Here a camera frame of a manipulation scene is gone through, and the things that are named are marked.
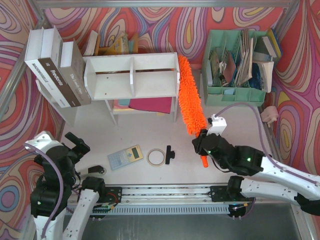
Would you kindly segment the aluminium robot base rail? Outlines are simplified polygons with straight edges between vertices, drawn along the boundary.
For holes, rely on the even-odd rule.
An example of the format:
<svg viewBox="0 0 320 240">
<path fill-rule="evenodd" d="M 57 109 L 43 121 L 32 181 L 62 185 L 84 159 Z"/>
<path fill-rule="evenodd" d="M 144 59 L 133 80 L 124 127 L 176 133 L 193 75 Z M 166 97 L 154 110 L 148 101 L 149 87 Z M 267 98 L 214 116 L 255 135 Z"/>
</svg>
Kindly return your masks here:
<svg viewBox="0 0 320 240">
<path fill-rule="evenodd" d="M 104 195 L 86 189 L 71 198 L 69 203 L 75 214 L 87 214 L 93 219 L 102 219 L 107 215 L 179 214 L 227 214 L 241 218 L 249 213 L 254 204 L 269 199 L 257 197 L 233 201 L 228 196 L 219 196 L 217 201 L 212 200 L 212 194 L 224 193 L 225 190 L 226 185 L 113 186 L 108 187 Z"/>
</svg>

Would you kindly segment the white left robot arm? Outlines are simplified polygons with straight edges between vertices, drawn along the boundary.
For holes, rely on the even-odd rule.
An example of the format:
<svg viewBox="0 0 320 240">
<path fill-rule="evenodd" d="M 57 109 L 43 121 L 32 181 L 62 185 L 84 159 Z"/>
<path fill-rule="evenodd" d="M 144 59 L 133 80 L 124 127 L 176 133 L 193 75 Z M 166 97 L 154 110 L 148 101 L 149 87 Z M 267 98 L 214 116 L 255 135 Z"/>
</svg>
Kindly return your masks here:
<svg viewBox="0 0 320 240">
<path fill-rule="evenodd" d="M 79 176 L 75 164 L 91 149 L 73 133 L 65 137 L 73 148 L 54 139 L 49 131 L 42 131 L 24 143 L 27 150 L 36 153 L 34 162 L 43 167 L 43 174 L 36 181 L 30 195 L 31 215 L 38 240 L 82 239 L 92 210 L 106 194 L 105 181 L 89 176 L 82 181 L 77 205 L 67 226 L 64 226 L 68 200 Z"/>
</svg>

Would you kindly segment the orange chenille duster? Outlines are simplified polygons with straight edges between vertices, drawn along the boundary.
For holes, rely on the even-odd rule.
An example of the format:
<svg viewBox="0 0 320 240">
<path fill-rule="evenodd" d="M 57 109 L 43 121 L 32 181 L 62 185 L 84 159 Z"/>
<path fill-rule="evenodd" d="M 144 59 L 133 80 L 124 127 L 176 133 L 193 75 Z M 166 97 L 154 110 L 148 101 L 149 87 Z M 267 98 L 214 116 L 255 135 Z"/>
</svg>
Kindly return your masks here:
<svg viewBox="0 0 320 240">
<path fill-rule="evenodd" d="M 178 56 L 180 71 L 180 84 L 178 102 L 182 114 L 182 120 L 186 125 L 189 135 L 198 137 L 201 130 L 207 128 L 207 122 L 203 113 L 201 99 L 198 94 L 195 78 L 187 57 Z"/>
</svg>

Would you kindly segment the blue beige scientific calculator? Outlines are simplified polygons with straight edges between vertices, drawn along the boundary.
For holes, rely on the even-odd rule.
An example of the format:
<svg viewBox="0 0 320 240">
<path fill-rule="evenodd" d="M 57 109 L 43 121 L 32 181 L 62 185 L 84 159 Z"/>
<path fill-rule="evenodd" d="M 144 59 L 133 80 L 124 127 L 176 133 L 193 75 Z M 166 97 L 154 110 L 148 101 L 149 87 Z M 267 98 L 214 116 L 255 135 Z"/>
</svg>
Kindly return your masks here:
<svg viewBox="0 0 320 240">
<path fill-rule="evenodd" d="M 143 159 L 143 154 L 139 145 L 117 151 L 107 156 L 112 171 L 130 165 Z"/>
</svg>

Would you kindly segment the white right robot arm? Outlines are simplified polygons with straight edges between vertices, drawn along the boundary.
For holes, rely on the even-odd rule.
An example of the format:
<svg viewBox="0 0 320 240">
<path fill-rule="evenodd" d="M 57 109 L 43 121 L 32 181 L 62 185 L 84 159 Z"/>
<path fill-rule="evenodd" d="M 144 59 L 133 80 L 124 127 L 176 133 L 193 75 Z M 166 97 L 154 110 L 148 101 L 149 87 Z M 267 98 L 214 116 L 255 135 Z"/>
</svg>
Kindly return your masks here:
<svg viewBox="0 0 320 240">
<path fill-rule="evenodd" d="M 250 198 L 280 200 L 299 206 L 310 215 L 320 214 L 320 177 L 305 173 L 262 151 L 246 145 L 236 145 L 203 129 L 192 140 L 197 154 L 210 157 L 224 173 L 232 173 L 225 192 L 211 195 L 212 200 L 226 196 L 232 201 Z"/>
</svg>

